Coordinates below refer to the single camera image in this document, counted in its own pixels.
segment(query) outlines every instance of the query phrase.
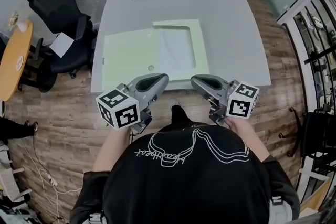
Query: sticker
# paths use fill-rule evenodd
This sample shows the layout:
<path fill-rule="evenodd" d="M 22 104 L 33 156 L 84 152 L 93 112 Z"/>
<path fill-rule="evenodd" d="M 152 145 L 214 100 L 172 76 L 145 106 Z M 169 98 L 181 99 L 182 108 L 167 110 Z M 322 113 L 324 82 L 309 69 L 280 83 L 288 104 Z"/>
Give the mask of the sticker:
<path fill-rule="evenodd" d="M 244 102 L 240 100 L 232 100 L 229 108 L 229 115 L 248 117 L 248 110 L 250 108 L 250 102 Z"/>
<path fill-rule="evenodd" d="M 257 91 L 258 91 L 258 88 L 251 87 L 249 85 L 244 85 L 243 83 L 241 83 L 239 87 L 237 88 L 237 90 L 235 90 L 235 92 L 241 95 L 244 95 L 246 97 L 249 97 L 249 98 L 253 98 L 255 94 L 257 93 Z"/>
<path fill-rule="evenodd" d="M 99 111 L 104 120 L 106 120 L 111 126 L 113 126 L 113 120 L 110 111 L 104 108 L 100 103 L 98 103 Z"/>
<path fill-rule="evenodd" d="M 20 56 L 16 61 L 16 71 L 19 71 L 23 65 L 23 56 Z"/>
<path fill-rule="evenodd" d="M 136 107 L 136 105 L 133 105 L 129 108 L 125 108 L 116 112 L 116 118 L 119 128 L 138 121 L 138 111 Z"/>
<path fill-rule="evenodd" d="M 126 100 L 128 97 L 127 95 L 123 94 L 122 92 L 118 90 L 113 90 L 104 96 L 100 97 L 100 101 L 105 103 L 109 106 L 109 108 L 113 108 L 117 104 L 120 104 L 124 100 Z"/>

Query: white paper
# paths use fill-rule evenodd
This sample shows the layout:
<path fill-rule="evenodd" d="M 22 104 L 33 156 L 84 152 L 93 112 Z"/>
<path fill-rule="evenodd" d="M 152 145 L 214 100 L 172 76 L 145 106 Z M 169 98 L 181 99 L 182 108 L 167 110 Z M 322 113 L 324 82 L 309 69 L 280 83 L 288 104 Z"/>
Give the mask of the white paper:
<path fill-rule="evenodd" d="M 306 217 L 306 216 L 310 216 L 310 215 L 313 215 L 313 214 L 316 214 L 318 211 L 317 210 L 313 210 L 309 207 L 306 207 L 301 213 L 300 213 L 300 216 L 299 218 L 303 218 L 303 217 Z"/>
<path fill-rule="evenodd" d="M 189 28 L 161 28 L 160 43 L 160 72 L 171 74 L 192 72 L 195 69 L 194 48 Z"/>
<path fill-rule="evenodd" d="M 54 42 L 50 45 L 52 49 L 60 58 L 67 52 L 74 40 L 64 33 L 60 33 Z"/>

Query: round wooden table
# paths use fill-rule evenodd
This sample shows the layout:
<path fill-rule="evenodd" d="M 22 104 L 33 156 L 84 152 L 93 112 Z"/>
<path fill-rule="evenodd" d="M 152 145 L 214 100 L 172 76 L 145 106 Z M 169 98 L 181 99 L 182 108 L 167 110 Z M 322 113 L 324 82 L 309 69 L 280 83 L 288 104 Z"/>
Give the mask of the round wooden table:
<path fill-rule="evenodd" d="M 0 64 L 0 99 L 7 101 L 12 97 L 24 70 L 30 43 L 33 37 L 33 23 L 26 20 L 27 31 L 16 28 L 10 38 Z"/>

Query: white box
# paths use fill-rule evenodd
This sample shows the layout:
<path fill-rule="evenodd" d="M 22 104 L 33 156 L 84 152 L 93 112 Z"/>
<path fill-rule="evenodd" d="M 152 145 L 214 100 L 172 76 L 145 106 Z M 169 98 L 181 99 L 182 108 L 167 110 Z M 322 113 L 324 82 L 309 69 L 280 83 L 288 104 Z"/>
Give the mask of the white box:
<path fill-rule="evenodd" d="M 259 88 L 241 82 L 229 96 L 226 116 L 249 119 L 256 106 Z"/>
<path fill-rule="evenodd" d="M 140 122 L 139 101 L 118 89 L 102 93 L 96 102 L 101 117 L 116 130 Z"/>

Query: white cable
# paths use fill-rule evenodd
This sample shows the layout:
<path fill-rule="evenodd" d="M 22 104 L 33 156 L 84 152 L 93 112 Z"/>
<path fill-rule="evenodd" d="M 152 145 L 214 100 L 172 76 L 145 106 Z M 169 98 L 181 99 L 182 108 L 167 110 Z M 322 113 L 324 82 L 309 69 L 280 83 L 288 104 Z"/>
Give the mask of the white cable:
<path fill-rule="evenodd" d="M 31 157 L 30 153 L 28 152 L 28 150 L 27 150 L 25 144 L 24 144 L 22 141 L 21 141 L 21 144 L 22 144 L 23 147 L 25 148 L 25 150 L 26 150 L 26 152 L 27 152 L 29 158 L 30 158 L 31 161 L 34 163 L 34 165 L 35 165 L 35 167 L 36 167 L 36 170 L 38 171 L 38 173 L 39 173 L 39 175 L 40 175 L 40 177 L 41 177 L 42 188 L 43 188 L 43 193 L 44 193 L 45 197 L 47 198 L 47 200 L 48 200 L 52 205 L 56 205 L 56 209 L 57 209 L 57 223 L 59 223 L 58 194 L 59 194 L 59 193 L 60 193 L 60 194 L 68 194 L 68 193 L 71 192 L 71 191 L 79 191 L 79 190 L 82 190 L 82 188 L 79 188 L 79 189 L 76 189 L 76 190 L 71 189 L 71 190 L 68 190 L 68 191 L 65 192 L 65 193 L 62 193 L 62 192 L 58 191 L 54 185 L 52 185 L 50 182 L 46 181 L 46 180 L 42 177 L 40 171 L 45 172 L 47 175 L 49 175 L 49 176 L 52 178 L 51 174 L 50 174 L 49 172 L 47 172 L 46 170 L 44 170 L 44 169 L 41 169 L 41 168 L 39 169 L 39 168 L 37 168 L 37 165 L 36 165 L 36 163 L 34 162 L 33 158 Z M 56 203 L 54 203 L 54 202 L 52 202 L 52 201 L 49 200 L 47 194 L 45 193 L 45 188 L 44 188 L 44 183 L 43 183 L 43 181 L 46 182 L 46 183 L 48 183 L 48 184 L 50 184 L 51 187 L 54 189 L 54 191 L 55 191 L 55 193 L 56 193 Z"/>

